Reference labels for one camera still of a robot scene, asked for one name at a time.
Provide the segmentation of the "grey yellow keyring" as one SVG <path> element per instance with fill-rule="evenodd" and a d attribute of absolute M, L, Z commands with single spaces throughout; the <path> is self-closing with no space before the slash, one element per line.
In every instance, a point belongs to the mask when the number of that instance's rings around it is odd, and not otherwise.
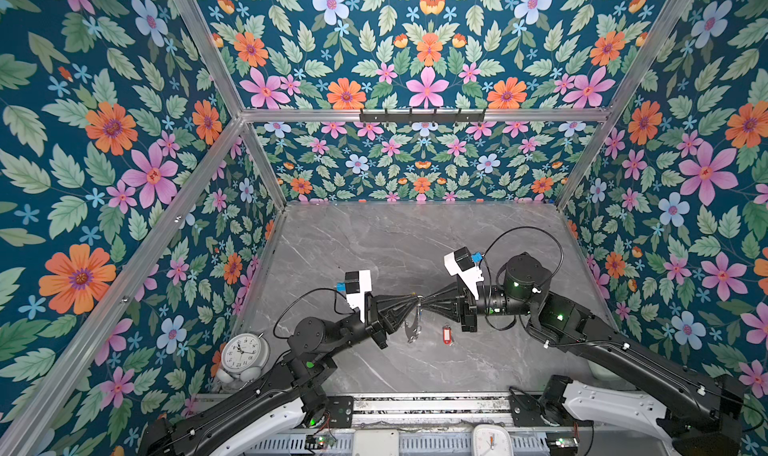
<path fill-rule="evenodd" d="M 408 344 L 415 343 L 421 334 L 421 304 L 418 303 L 413 309 L 413 318 L 410 322 L 405 322 L 405 335 Z"/>

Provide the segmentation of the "red capped key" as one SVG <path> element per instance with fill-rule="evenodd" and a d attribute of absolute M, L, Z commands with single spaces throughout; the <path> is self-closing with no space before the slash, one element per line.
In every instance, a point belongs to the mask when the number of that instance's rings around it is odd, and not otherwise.
<path fill-rule="evenodd" d="M 445 345 L 452 345 L 453 344 L 453 335 L 452 335 L 452 329 L 450 326 L 444 326 L 442 328 L 442 341 Z"/>

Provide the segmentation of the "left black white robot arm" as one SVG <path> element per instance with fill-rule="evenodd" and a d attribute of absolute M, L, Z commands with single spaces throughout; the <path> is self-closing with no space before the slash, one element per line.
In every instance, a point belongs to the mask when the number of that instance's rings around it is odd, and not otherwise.
<path fill-rule="evenodd" d="M 322 384 L 333 357 L 367 339 L 379 348 L 418 305 L 415 295 L 364 295 L 364 309 L 337 321 L 306 317 L 287 338 L 288 350 L 257 379 L 208 410 L 172 423 L 159 419 L 142 437 L 140 455 L 237 455 L 326 411 Z"/>

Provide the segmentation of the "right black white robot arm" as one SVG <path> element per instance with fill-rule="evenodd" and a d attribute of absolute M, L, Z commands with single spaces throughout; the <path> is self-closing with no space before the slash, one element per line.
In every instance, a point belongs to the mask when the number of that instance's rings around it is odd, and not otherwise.
<path fill-rule="evenodd" d="M 592 387 L 553 375 L 538 399 L 545 421 L 607 423 L 654 436 L 679 455 L 736 455 L 744 432 L 744 389 L 729 375 L 712 378 L 631 341 L 587 307 L 550 291 L 551 271 L 527 253 L 486 285 L 476 256 L 445 258 L 455 283 L 421 298 L 423 309 L 474 332 L 480 317 L 524 316 L 525 332 L 547 349 L 590 361 L 633 385 L 631 391 Z"/>

